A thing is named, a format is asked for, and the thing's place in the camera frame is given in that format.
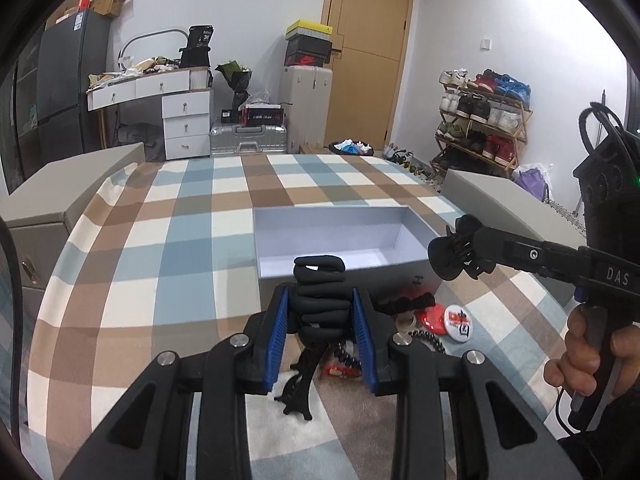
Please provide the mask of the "right hand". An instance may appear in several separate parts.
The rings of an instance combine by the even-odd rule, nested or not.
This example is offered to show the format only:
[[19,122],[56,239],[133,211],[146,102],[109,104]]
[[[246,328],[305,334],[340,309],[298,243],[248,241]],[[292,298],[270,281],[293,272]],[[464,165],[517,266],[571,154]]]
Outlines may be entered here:
[[[567,319],[565,351],[559,359],[551,359],[544,366],[544,381],[569,393],[590,396],[597,387],[594,373],[600,366],[599,351],[586,339],[588,322],[582,307],[576,307]],[[631,325],[616,330],[611,339],[611,351],[622,360],[620,376],[610,401],[625,394],[638,382],[640,368],[640,330]]]

